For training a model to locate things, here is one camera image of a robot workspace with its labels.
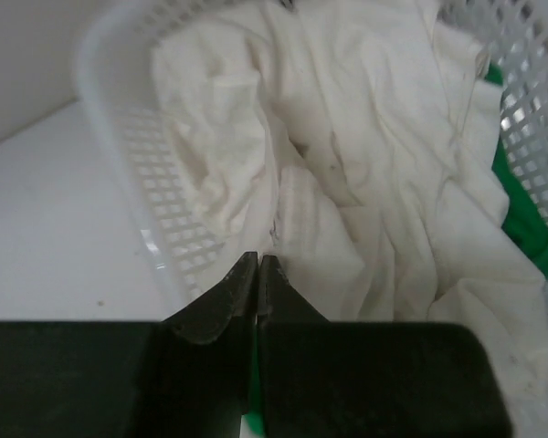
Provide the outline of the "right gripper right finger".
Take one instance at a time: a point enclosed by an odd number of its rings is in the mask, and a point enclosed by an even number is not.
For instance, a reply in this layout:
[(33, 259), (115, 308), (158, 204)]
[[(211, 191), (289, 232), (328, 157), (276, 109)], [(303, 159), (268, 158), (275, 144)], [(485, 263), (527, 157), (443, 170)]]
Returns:
[(509, 437), (487, 354), (448, 323), (336, 322), (262, 259), (258, 361), (269, 437)]

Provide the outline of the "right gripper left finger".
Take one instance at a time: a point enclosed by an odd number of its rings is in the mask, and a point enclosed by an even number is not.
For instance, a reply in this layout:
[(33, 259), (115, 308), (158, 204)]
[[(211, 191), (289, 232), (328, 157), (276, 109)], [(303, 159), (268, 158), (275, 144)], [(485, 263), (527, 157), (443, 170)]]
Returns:
[(0, 321), (0, 437), (237, 437), (258, 257), (162, 321)]

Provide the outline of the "white t shirt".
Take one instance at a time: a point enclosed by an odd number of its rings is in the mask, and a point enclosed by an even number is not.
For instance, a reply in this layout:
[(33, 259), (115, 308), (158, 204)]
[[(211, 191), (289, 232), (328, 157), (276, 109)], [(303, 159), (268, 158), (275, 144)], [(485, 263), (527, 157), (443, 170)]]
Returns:
[(502, 231), (501, 91), (437, 1), (251, 1), (152, 52), (184, 198), (224, 243), (277, 256), (331, 320), (470, 328), (510, 396), (543, 392), (543, 274)]

